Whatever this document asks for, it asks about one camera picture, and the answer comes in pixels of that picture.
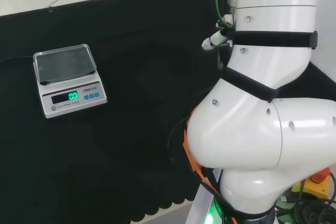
green cable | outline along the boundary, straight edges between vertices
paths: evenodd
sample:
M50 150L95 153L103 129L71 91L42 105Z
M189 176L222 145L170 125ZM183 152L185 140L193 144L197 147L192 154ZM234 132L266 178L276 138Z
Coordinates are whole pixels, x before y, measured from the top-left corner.
M218 14L218 16L219 16L219 20L220 20L220 22L222 22L223 25L232 28L232 25L229 24L229 23L227 23L227 22L225 21L225 19L222 17L222 15L220 14L220 11L219 11L219 5L218 5L218 0L215 0L215 2L216 2L216 9L217 9L217 14Z

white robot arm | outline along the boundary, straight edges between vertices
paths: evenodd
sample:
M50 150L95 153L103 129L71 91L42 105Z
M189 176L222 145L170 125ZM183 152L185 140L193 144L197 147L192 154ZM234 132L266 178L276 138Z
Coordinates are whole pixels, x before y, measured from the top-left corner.
M257 90L276 90L303 73L314 45L299 41L314 37L316 4L237 0L230 76L190 118L191 153L200 165L224 170L220 193L237 211L267 212L290 186L336 163L335 102L267 100Z

white cable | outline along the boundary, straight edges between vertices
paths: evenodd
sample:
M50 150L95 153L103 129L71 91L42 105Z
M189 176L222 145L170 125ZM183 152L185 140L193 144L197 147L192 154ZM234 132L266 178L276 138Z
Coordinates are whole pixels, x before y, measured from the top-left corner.
M59 0L55 0L55 1L51 2L51 3L50 3L49 5L47 5L45 8L48 8L48 7L53 6L53 4L56 3L57 1L59 1Z

electronic scale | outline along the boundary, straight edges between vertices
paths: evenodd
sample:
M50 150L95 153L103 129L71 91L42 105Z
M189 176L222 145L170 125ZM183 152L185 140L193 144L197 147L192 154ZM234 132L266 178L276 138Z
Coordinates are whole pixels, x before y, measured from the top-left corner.
M88 45L38 52L34 68L46 118L107 102Z

glass weighing pan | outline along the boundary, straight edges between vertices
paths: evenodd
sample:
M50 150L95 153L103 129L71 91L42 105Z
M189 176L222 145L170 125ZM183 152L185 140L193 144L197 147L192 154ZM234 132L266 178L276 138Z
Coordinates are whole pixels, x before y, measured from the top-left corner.
M36 79L42 85L87 76L97 69L86 44L38 52L33 57Z

